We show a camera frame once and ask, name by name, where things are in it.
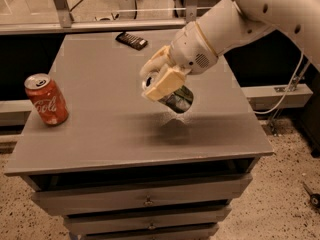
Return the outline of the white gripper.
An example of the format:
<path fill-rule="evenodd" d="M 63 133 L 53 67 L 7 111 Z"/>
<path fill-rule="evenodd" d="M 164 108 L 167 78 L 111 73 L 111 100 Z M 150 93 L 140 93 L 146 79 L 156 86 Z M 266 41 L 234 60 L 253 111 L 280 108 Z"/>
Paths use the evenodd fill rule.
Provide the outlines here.
<path fill-rule="evenodd" d="M 158 101 L 182 87 L 189 73 L 202 74 L 217 61 L 199 25 L 190 22 L 176 33 L 170 48 L 160 48 L 141 68 L 142 96 Z"/>

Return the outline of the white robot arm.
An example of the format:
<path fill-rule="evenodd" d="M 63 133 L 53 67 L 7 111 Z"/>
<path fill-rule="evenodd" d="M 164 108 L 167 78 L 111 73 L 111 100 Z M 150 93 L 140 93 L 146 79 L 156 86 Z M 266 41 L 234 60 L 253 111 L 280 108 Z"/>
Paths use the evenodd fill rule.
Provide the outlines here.
<path fill-rule="evenodd" d="M 221 0 L 146 62 L 140 71 L 143 96 L 162 99 L 182 87 L 187 75 L 205 72 L 229 50 L 274 30 L 320 67 L 320 0 Z"/>

